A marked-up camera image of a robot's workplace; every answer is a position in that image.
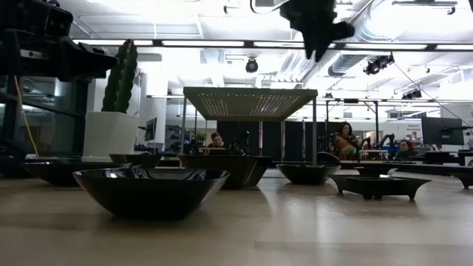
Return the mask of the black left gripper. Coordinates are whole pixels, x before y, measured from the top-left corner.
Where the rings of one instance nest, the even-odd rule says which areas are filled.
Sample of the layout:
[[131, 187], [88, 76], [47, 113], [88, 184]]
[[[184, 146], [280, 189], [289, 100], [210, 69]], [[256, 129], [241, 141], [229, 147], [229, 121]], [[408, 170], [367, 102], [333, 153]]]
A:
[[46, 37], [15, 29], [1, 32], [1, 75], [76, 81], [101, 76], [117, 64], [116, 57], [89, 44], [76, 44], [68, 37]]

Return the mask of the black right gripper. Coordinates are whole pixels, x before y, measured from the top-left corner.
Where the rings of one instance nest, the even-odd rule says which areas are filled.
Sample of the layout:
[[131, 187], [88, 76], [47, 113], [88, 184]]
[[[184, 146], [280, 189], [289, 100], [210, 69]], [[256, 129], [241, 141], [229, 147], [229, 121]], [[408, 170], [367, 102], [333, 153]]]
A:
[[302, 33], [307, 60], [315, 50], [315, 62], [320, 62], [330, 43], [354, 36], [352, 24], [336, 22], [335, 7], [335, 0], [290, 0], [279, 8], [280, 16], [290, 22], [290, 28]]

